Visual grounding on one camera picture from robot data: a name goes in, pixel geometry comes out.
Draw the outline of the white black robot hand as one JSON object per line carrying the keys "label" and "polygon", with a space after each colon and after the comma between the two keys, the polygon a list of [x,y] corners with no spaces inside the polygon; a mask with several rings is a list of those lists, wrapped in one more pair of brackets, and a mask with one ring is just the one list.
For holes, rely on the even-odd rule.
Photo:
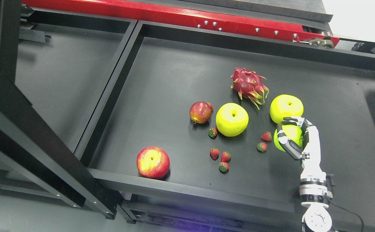
{"label": "white black robot hand", "polygon": [[[295,125],[301,129],[303,145],[299,146],[285,133],[283,126]],[[326,173],[320,168],[321,145],[317,127],[301,116],[284,117],[277,125],[277,136],[280,146],[292,156],[294,160],[301,160],[301,189],[326,189]]]}

